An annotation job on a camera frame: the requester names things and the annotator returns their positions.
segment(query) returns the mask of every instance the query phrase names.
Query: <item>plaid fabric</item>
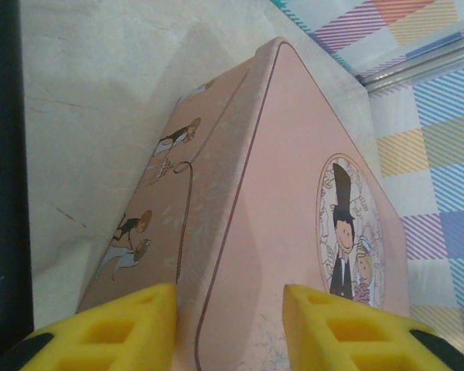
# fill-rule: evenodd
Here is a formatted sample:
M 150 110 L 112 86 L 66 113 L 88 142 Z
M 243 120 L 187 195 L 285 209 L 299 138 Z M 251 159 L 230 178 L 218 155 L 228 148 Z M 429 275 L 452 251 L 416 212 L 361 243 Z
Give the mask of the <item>plaid fabric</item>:
M 370 95 L 408 245 L 411 313 L 464 352 L 464 66 Z
M 464 0 L 271 1 L 357 78 L 464 37 Z

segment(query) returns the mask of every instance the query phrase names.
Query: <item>circular illustration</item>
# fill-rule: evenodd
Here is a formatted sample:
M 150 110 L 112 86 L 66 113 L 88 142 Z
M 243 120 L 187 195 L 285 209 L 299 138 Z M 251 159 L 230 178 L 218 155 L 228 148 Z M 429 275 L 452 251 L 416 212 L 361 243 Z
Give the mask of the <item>circular illustration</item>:
M 370 187 L 343 156 L 325 165 L 319 197 L 319 262 L 326 290 L 382 308 L 385 266 L 380 217 Z

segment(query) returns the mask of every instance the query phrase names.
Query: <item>yellow foam block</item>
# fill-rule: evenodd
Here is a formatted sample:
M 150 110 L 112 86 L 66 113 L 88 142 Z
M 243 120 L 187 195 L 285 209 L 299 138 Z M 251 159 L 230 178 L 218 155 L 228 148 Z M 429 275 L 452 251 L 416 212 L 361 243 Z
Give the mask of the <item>yellow foam block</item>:
M 158 284 L 32 333 L 54 337 L 21 370 L 170 370 L 176 322 L 176 287 Z
M 410 330 L 420 322 L 300 285 L 286 285 L 284 329 L 292 371 L 446 371 Z

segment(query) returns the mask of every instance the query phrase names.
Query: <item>groom cartoon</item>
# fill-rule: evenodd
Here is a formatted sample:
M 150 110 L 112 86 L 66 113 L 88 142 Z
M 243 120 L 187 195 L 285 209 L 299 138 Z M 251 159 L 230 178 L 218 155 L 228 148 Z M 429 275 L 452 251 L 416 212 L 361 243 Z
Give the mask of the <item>groom cartoon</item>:
M 350 176 L 338 164 L 333 164 L 337 205 L 333 209 L 333 226 L 337 237 L 337 258 L 333 266 L 330 294 L 353 299 L 349 254 L 354 245 L 354 218 L 350 215 Z

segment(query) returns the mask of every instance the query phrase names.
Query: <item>pink tin box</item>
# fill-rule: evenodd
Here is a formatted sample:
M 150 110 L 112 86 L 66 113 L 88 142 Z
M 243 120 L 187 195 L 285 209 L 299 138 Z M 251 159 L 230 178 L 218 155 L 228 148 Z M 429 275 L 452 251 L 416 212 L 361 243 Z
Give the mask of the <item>pink tin box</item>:
M 288 369 L 285 284 L 409 313 L 401 222 L 283 39 L 178 103 L 80 310 L 169 281 L 174 369 Z

